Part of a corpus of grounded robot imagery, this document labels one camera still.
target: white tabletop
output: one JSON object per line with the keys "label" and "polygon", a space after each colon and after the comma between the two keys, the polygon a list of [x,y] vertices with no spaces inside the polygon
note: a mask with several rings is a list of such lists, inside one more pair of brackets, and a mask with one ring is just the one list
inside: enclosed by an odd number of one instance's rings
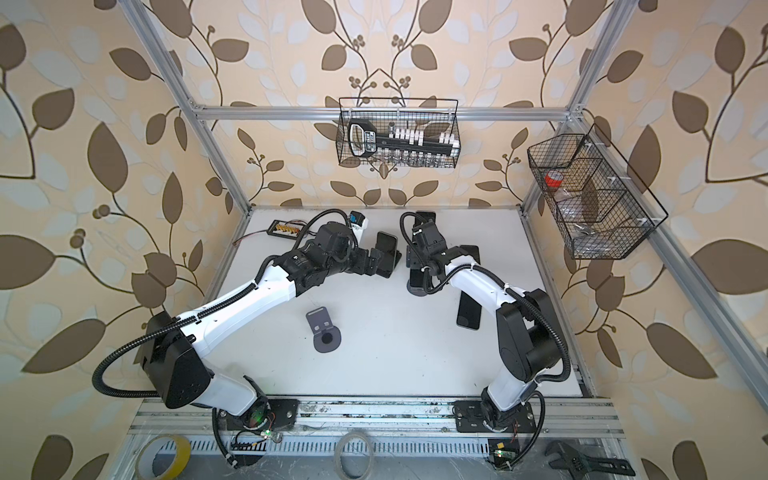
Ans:
{"label": "white tabletop", "polygon": [[[495,377],[498,354],[495,315],[483,310],[477,331],[456,325],[461,294],[447,286],[427,297],[406,290],[405,241],[399,233],[404,210],[359,210],[369,219],[360,246],[372,248],[376,234],[398,237],[403,259],[388,279],[340,273],[321,286],[279,305],[225,339],[207,361],[233,375],[252,377],[272,395],[479,396]],[[247,232],[272,220],[309,220],[318,210],[255,210]],[[319,220],[342,221],[337,214]],[[409,226],[412,219],[406,221]],[[437,225],[449,247],[478,245],[481,264],[511,285],[526,290],[544,284],[516,210],[437,210]],[[285,253],[287,239],[258,233],[244,239],[221,292],[258,271],[264,257]],[[328,309],[342,333],[339,348],[318,353],[306,313]],[[557,364],[552,373],[561,371]],[[581,396],[573,374],[561,383],[544,382],[547,396]]]}

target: wire mesh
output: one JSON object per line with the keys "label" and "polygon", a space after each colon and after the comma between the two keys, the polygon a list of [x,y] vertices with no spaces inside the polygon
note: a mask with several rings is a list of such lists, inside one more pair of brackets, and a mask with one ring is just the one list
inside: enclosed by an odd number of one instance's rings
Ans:
{"label": "wire mesh", "polygon": [[646,212],[625,184],[631,178],[616,172],[590,133],[532,145],[528,161],[570,255],[620,260],[666,217]]}
{"label": "wire mesh", "polygon": [[[457,108],[457,100],[444,98],[340,98],[336,130],[339,164],[455,168],[461,153]],[[360,149],[359,139],[350,130],[353,124],[375,131],[374,152],[359,155],[353,151],[353,146],[358,152]]]}

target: black smartphone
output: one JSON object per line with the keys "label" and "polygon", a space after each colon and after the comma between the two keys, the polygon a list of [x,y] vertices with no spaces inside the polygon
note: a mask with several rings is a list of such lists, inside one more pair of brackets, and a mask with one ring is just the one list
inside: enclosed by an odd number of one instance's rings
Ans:
{"label": "black smartphone", "polygon": [[[437,213],[435,213],[435,212],[427,212],[427,211],[424,211],[424,210],[418,210],[418,211],[416,211],[416,214],[421,216],[422,218],[424,218],[424,220],[426,220],[428,222],[430,220],[435,222],[435,219],[437,218]],[[414,219],[414,221],[413,221],[413,226],[414,227],[417,227],[418,225],[421,225],[421,224],[422,224],[421,220],[419,220],[418,218]],[[406,251],[406,256],[407,256],[406,263],[408,264],[408,267],[410,267],[411,266],[411,259],[413,258],[412,254],[411,254],[411,247],[410,246],[408,247],[408,250]],[[409,287],[410,287],[409,291],[411,293],[413,293],[414,290],[422,290],[422,291],[424,290],[424,276],[425,275],[426,275],[426,273],[422,272],[421,270],[411,269],[411,278],[409,280],[409,282],[410,282],[409,283]]]}
{"label": "black smartphone", "polygon": [[[475,262],[480,263],[480,249],[477,245],[459,245],[464,251],[472,255]],[[462,297],[458,301],[458,315],[456,317],[456,325],[463,326],[468,329],[478,330],[480,329],[480,315],[482,314],[482,305],[477,303],[475,299],[462,292]]]}
{"label": "black smartphone", "polygon": [[389,278],[395,270],[400,257],[402,257],[402,254],[397,251],[397,237],[389,233],[379,232],[376,235],[376,249],[384,253],[384,257],[379,261],[376,274]]}

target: wallpaper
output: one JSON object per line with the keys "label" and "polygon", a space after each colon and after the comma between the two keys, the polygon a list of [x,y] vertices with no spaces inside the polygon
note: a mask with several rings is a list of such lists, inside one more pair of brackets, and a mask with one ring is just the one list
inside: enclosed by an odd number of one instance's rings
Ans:
{"label": "wallpaper", "polygon": [[[456,168],[371,165],[364,159],[342,167],[334,123],[218,124],[216,139],[250,202],[285,207],[517,205],[532,179],[525,149],[551,135],[543,121],[466,122]],[[212,194],[218,186],[212,177]]]}
{"label": "wallpaper", "polygon": [[[585,110],[763,348],[766,21],[765,2],[641,0]],[[768,416],[653,248],[574,261],[543,202],[531,221],[648,478],[764,477]]]}
{"label": "wallpaper", "polygon": [[767,38],[765,2],[641,2],[585,115],[640,168],[677,239],[763,351]]}
{"label": "wallpaper", "polygon": [[[114,3],[0,2],[4,478],[106,475],[138,400],[93,369],[200,304],[240,219]],[[146,388],[133,361],[107,382]]]}
{"label": "wallpaper", "polygon": [[197,103],[568,103],[607,0],[147,0]]}

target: adhesive tape roll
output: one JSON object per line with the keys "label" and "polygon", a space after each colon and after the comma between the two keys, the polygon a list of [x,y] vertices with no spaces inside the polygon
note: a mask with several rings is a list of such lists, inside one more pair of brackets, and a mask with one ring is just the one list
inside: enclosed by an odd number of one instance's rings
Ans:
{"label": "adhesive tape roll", "polygon": [[[165,472],[155,475],[152,471],[154,457],[169,441],[176,444],[176,456]],[[190,461],[190,441],[181,435],[159,435],[147,443],[136,458],[136,477],[139,480],[171,480],[176,478]]]}

